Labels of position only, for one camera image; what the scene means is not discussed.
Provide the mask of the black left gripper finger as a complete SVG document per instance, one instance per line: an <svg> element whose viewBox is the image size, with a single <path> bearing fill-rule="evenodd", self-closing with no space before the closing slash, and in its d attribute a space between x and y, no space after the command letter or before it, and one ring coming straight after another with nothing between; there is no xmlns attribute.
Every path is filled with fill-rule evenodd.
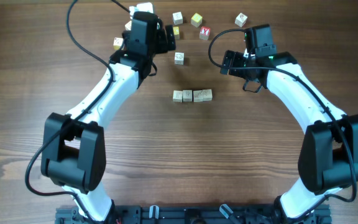
<svg viewBox="0 0 358 224"><path fill-rule="evenodd" d="M176 49L175 34L172 25L165 26L167 34L167 50L172 51Z"/></svg>
<svg viewBox="0 0 358 224"><path fill-rule="evenodd" d="M168 52L167 36L164 29L157 31L157 54Z"/></svg>

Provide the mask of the white block red U side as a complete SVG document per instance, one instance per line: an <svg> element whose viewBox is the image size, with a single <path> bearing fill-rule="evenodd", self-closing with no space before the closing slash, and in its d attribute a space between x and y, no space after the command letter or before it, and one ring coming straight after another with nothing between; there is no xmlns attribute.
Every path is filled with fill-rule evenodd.
<svg viewBox="0 0 358 224"><path fill-rule="evenodd" d="M212 89L202 90L203 101L211 101L213 99Z"/></svg>

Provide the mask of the white block with 9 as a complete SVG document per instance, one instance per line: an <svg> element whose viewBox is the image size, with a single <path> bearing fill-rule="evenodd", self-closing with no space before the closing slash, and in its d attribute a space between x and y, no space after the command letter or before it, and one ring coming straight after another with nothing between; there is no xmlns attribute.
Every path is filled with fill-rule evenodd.
<svg viewBox="0 0 358 224"><path fill-rule="evenodd" d="M202 102L203 101L203 91L202 90L195 90L193 91L193 101Z"/></svg>

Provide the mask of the white block green N side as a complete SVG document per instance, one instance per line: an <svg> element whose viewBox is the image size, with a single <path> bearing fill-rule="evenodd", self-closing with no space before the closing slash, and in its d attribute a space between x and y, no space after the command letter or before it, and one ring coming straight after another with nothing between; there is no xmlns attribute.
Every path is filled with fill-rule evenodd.
<svg viewBox="0 0 358 224"><path fill-rule="evenodd" d="M183 101L183 92L180 90L173 91L173 102L181 103Z"/></svg>

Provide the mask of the white block with figure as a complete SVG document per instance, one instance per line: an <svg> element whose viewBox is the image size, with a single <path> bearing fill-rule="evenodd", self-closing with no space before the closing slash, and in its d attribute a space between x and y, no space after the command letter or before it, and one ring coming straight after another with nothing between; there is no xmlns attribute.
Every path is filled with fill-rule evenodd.
<svg viewBox="0 0 358 224"><path fill-rule="evenodd" d="M192 90L183 90L182 91L183 102L192 102L193 101L193 91Z"/></svg>

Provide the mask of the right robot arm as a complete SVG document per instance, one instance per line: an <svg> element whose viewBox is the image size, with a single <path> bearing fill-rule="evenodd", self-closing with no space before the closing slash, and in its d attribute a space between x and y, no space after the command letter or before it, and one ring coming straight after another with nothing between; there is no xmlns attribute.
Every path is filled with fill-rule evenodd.
<svg viewBox="0 0 358 224"><path fill-rule="evenodd" d="M277 96L304 132L299 178L277 197L272 221L319 220L316 209L330 198L353 202L358 182L358 114L335 107L307 79L289 52L277 52L268 24L241 29L246 50L226 51L224 75L259 83Z"/></svg>

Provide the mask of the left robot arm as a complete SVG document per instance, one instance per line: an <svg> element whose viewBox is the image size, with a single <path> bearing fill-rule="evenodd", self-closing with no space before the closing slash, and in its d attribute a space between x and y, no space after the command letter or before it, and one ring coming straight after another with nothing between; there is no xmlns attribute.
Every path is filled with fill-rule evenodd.
<svg viewBox="0 0 358 224"><path fill-rule="evenodd" d="M173 27L164 26L151 12L135 12L131 29L122 36L124 48L111 55L104 77L83 102L67 114L47 118L37 152L42 175L73 197L85 223L119 223L115 204L101 183L106 168L104 130L151 74L154 56L176 48Z"/></svg>

